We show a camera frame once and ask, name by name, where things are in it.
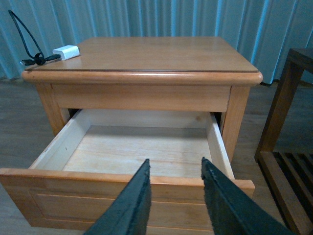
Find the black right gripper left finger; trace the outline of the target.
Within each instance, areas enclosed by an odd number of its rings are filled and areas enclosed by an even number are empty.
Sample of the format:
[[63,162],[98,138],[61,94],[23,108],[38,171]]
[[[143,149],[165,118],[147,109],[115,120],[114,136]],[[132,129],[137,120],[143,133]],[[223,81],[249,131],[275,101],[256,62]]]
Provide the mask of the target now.
[[146,159],[111,206],[84,234],[144,235],[151,203],[150,160]]

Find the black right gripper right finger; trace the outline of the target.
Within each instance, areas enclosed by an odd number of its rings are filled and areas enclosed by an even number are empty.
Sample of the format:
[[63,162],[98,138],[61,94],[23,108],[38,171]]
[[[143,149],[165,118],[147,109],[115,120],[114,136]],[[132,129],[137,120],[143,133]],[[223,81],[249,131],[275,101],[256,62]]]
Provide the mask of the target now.
[[292,235],[208,159],[201,160],[204,200],[216,235]]

